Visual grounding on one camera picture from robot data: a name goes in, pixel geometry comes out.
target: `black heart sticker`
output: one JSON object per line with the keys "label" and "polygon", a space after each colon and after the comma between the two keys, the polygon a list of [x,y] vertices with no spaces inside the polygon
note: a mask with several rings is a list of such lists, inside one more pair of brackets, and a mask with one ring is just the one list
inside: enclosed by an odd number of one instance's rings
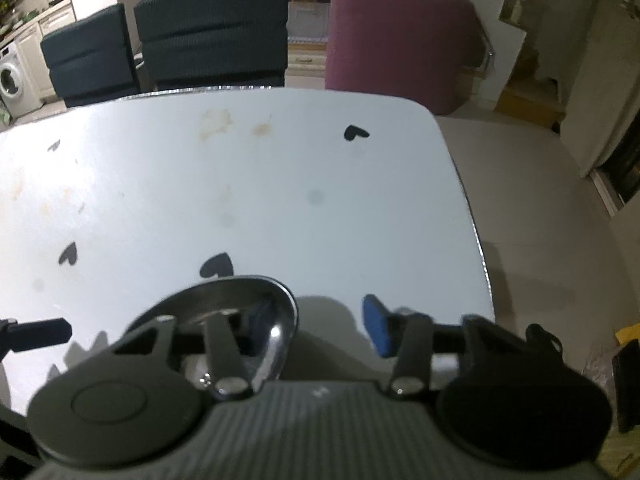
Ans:
{"label": "black heart sticker", "polygon": [[71,242],[60,254],[58,264],[62,265],[65,262],[69,262],[69,265],[75,265],[76,261],[78,261],[78,249],[76,248],[76,243]]}
{"label": "black heart sticker", "polygon": [[209,258],[200,267],[201,278],[213,278],[217,276],[222,278],[223,276],[234,275],[234,264],[231,263],[231,258],[226,253],[216,254]]}
{"label": "black heart sticker", "polygon": [[353,139],[356,138],[356,136],[364,137],[366,139],[367,137],[369,137],[369,132],[357,126],[353,126],[353,124],[350,124],[350,126],[347,126],[347,129],[344,131],[344,138],[349,142],[351,142]]}

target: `dark gray chair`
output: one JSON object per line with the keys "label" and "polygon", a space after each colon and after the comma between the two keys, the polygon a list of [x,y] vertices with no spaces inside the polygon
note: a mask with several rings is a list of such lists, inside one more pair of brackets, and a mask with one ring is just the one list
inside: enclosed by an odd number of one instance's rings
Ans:
{"label": "dark gray chair", "polygon": [[158,89],[284,85],[287,0],[142,0],[134,13]]}
{"label": "dark gray chair", "polygon": [[47,34],[40,47],[67,107],[140,93],[122,4]]}

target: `washing machine door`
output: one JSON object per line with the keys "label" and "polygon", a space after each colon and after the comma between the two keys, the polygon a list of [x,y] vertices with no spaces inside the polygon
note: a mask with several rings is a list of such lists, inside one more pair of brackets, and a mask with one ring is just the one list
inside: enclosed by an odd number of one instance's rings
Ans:
{"label": "washing machine door", "polygon": [[0,64],[0,94],[2,99],[15,101],[23,92],[22,74],[13,63]]}

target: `metal bowl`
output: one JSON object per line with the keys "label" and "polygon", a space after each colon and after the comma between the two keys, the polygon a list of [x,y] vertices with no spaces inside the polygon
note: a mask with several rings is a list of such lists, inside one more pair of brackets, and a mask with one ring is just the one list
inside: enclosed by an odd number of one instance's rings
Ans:
{"label": "metal bowl", "polygon": [[[282,283],[265,276],[229,276],[187,288],[156,304],[141,314],[127,332],[145,324],[157,316],[175,316],[179,324],[202,322],[215,312],[226,316],[242,316],[243,312],[259,303],[273,311],[266,341],[253,356],[243,355],[242,360],[252,377],[254,391],[260,390],[266,380],[279,377],[287,358],[289,343],[298,329],[298,306],[290,290]],[[206,380],[207,362],[202,354],[187,356],[182,361],[182,371],[196,386]]]}

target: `black rubber part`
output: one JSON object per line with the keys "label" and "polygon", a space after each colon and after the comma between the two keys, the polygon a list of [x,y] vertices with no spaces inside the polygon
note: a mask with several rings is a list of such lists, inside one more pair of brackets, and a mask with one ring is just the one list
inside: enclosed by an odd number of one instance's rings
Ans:
{"label": "black rubber part", "polygon": [[141,327],[36,394],[27,424],[46,455],[78,468],[119,468],[191,432],[204,400],[167,366],[175,322],[164,324]]}
{"label": "black rubber part", "polygon": [[60,345],[71,339],[71,325],[66,319],[47,319],[31,323],[9,324],[2,343],[14,352],[25,352],[45,346]]}
{"label": "black rubber part", "polygon": [[597,386],[485,320],[463,324],[461,375],[438,396],[451,439],[482,460],[550,470],[595,460],[609,431],[609,401]]}

